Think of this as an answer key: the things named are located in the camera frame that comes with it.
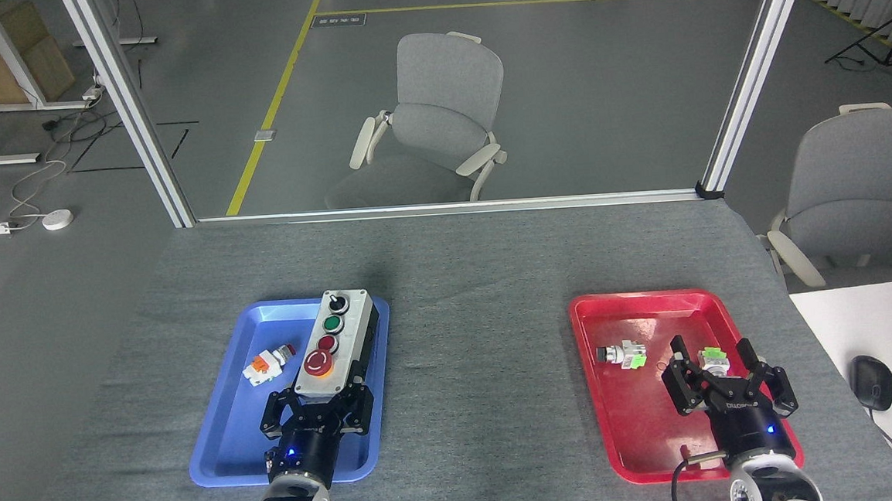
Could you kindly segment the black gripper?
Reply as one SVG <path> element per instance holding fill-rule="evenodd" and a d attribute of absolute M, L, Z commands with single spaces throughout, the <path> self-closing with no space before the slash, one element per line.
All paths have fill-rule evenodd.
<path fill-rule="evenodd" d="M 663 370 L 664 387 L 682 416 L 698 407 L 706 407 L 717 448 L 726 452 L 722 461 L 742 462 L 745 459 L 777 453 L 795 458 L 796 449 L 781 423 L 798 410 L 798 399 L 782 367 L 761 359 L 748 338 L 739 339 L 736 350 L 748 371 L 747 384 L 737 382 L 723 394 L 717 377 L 689 359 L 684 338 L 674 336 L 670 342 L 673 356 Z M 768 399 L 760 391 L 766 385 Z"/>
<path fill-rule="evenodd" d="M 306 472 L 332 484 L 341 437 L 368 435 L 375 402 L 373 392 L 361 380 L 349 381 L 339 394 L 339 405 L 305 404 L 301 407 L 295 390 L 279 390 L 267 396 L 260 427 L 270 440 L 280 440 L 268 449 L 267 477 L 274 481 L 283 473 Z M 292 415 L 285 418 L 285 410 Z"/>

